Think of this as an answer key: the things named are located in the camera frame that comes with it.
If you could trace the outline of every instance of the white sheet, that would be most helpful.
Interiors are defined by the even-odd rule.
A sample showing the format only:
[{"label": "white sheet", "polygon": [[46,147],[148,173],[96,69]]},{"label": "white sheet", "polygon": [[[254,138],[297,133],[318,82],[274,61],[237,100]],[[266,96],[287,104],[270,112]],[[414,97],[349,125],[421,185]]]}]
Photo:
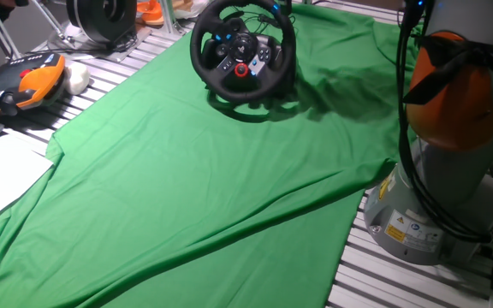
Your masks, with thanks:
[{"label": "white sheet", "polygon": [[24,194],[52,165],[23,141],[0,137],[0,210]]}]

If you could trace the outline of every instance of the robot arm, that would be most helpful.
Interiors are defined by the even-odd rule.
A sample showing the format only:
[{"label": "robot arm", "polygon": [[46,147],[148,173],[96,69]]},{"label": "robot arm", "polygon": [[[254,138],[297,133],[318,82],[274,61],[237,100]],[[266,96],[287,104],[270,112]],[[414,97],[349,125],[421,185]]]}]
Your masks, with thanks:
[{"label": "robot arm", "polygon": [[[423,13],[404,97],[407,41]],[[493,1],[408,1],[396,64],[401,163],[369,197],[367,228],[408,262],[466,261],[479,243],[493,242],[493,179],[486,174],[493,161]],[[412,147],[409,127],[419,136]],[[402,229],[397,217],[409,225]],[[413,238],[413,226],[443,236]]]}]

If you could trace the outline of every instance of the green cloth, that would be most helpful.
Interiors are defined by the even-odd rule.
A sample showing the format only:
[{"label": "green cloth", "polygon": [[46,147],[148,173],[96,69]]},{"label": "green cloth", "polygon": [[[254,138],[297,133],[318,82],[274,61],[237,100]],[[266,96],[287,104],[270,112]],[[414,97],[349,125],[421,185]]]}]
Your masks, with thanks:
[{"label": "green cloth", "polygon": [[222,115],[187,35],[58,130],[55,167],[0,213],[0,307],[323,306],[362,189],[395,163],[398,27],[294,15],[317,108]]}]

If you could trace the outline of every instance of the red button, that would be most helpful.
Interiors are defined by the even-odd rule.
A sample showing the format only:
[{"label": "red button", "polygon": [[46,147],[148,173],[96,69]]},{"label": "red button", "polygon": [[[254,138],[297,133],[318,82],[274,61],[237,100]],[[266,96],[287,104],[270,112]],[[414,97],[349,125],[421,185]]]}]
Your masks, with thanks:
[{"label": "red button", "polygon": [[235,75],[245,77],[248,75],[248,66],[245,63],[239,63],[235,66]]},{"label": "red button", "polygon": [[21,78],[26,77],[26,75],[29,74],[31,71],[31,69],[24,69],[21,73]]}]

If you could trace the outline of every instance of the gaming steering wheel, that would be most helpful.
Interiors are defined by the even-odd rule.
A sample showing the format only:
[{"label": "gaming steering wheel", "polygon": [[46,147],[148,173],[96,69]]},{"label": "gaming steering wheel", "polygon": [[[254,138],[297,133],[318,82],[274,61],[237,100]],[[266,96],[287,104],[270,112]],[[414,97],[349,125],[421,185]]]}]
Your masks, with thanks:
[{"label": "gaming steering wheel", "polygon": [[[282,30],[280,44],[267,35],[249,32],[241,18],[220,19],[227,7],[248,4],[273,14]],[[212,38],[201,52],[205,33]],[[210,90],[229,102],[248,103],[274,93],[295,68],[296,37],[290,19],[272,0],[214,0],[195,23],[190,54],[193,68]],[[236,86],[230,86],[230,80]]]}]

